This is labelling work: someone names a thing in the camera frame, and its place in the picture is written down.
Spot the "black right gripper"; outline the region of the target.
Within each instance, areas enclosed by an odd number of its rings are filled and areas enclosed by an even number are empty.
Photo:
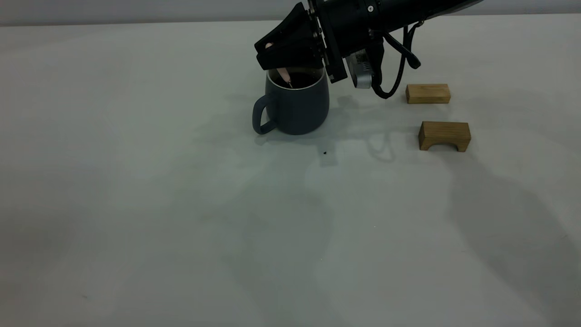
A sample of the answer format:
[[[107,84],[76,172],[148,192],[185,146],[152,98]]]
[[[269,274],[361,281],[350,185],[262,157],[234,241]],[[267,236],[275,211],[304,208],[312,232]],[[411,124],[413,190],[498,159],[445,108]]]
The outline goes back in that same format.
[[[325,66],[331,83],[347,78],[364,84],[358,67],[367,65],[369,79],[380,76],[384,38],[380,0],[310,0],[309,10],[298,2],[277,27],[254,48],[264,70]],[[321,56],[310,47],[320,40]]]

